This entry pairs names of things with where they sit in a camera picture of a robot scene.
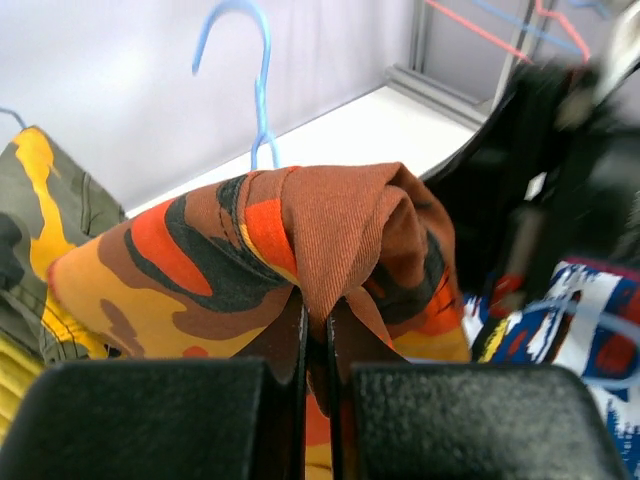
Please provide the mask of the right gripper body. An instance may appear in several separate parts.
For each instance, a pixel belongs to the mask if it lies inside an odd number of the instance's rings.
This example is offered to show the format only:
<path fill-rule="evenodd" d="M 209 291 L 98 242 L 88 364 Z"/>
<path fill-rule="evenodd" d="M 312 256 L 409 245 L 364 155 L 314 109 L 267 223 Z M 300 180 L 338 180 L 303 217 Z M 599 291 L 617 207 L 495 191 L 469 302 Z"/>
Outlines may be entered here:
<path fill-rule="evenodd" d="M 639 276 L 639 129 L 595 103 L 601 71 L 518 67 L 497 108 L 425 185 L 450 215 L 466 293 L 518 305 L 547 291 L 561 261 Z"/>

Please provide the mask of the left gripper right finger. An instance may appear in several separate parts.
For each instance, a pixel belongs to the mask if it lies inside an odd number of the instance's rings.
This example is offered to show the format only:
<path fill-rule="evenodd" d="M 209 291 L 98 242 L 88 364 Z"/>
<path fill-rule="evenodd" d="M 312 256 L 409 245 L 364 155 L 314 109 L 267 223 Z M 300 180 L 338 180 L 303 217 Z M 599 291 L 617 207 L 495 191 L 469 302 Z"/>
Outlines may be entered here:
<path fill-rule="evenodd" d="M 553 365 L 412 364 L 340 301 L 327 322 L 338 479 L 625 479 L 585 385 Z"/>

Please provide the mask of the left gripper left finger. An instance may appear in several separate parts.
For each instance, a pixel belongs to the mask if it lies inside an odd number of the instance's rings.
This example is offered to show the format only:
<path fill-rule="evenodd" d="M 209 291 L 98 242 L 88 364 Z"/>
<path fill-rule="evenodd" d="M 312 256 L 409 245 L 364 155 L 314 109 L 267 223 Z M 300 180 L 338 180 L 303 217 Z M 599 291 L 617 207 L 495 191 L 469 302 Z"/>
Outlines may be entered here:
<path fill-rule="evenodd" d="M 298 292 L 228 360 L 59 365 L 1 448 L 5 479 L 300 479 L 307 315 Z"/>

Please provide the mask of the blue white patterned trousers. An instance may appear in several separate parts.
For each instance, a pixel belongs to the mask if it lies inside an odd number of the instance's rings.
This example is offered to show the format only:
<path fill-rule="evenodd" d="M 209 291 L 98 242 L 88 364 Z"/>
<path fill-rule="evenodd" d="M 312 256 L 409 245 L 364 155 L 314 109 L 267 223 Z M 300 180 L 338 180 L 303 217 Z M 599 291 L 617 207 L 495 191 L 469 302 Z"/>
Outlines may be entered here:
<path fill-rule="evenodd" d="M 543 302 L 501 320 L 484 297 L 465 298 L 472 358 L 489 363 L 552 363 L 588 385 L 632 478 L 639 476 L 639 343 L 606 327 L 639 324 L 639 280 L 562 262 Z"/>

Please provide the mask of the orange brown camouflage trousers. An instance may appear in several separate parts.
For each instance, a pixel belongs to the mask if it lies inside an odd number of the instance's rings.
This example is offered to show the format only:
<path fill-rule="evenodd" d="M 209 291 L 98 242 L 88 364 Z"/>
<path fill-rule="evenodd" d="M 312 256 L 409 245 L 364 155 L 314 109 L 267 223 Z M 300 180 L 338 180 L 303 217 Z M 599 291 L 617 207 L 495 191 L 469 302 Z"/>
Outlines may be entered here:
<path fill-rule="evenodd" d="M 165 201 L 49 268 L 62 308 L 129 357 L 229 357 L 299 290 L 312 337 L 345 300 L 385 344 L 466 362 L 455 234 L 400 163 L 249 173 Z"/>

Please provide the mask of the blue hanger with orange trousers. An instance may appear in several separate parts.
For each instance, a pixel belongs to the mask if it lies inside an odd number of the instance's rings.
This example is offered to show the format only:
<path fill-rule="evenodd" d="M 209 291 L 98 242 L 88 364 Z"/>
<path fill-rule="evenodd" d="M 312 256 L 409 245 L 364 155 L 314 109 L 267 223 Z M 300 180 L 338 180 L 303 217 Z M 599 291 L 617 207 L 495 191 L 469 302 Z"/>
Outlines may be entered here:
<path fill-rule="evenodd" d="M 260 70 L 254 82 L 256 136 L 250 150 L 251 169 L 257 169 L 258 150 L 264 144 L 268 145 L 271 149 L 273 166 L 279 167 L 279 151 L 275 136 L 269 127 L 266 107 L 266 85 L 271 58 L 271 33 L 268 21 L 262 9 L 251 1 L 222 1 L 218 3 L 204 21 L 192 61 L 192 72 L 196 74 L 199 71 L 204 50 L 213 25 L 220 17 L 230 12 L 240 12 L 251 17 L 257 25 L 262 37 L 262 58 Z M 586 310 L 585 314 L 591 319 L 596 320 L 602 327 L 625 336 L 634 343 L 635 348 L 639 347 L 639 328 L 632 325 L 631 322 L 604 312 L 598 313 L 596 311 Z"/>

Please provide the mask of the blue hanger with camo trousers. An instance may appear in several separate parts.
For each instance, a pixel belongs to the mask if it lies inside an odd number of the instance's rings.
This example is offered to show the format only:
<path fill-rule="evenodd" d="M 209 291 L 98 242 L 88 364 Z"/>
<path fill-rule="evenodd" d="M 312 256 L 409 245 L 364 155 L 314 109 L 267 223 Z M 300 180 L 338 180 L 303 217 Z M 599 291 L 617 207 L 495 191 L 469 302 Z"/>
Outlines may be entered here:
<path fill-rule="evenodd" d="M 12 117 L 22 130 L 27 128 L 26 122 L 16 111 L 9 108 L 0 107 L 0 113 Z"/>

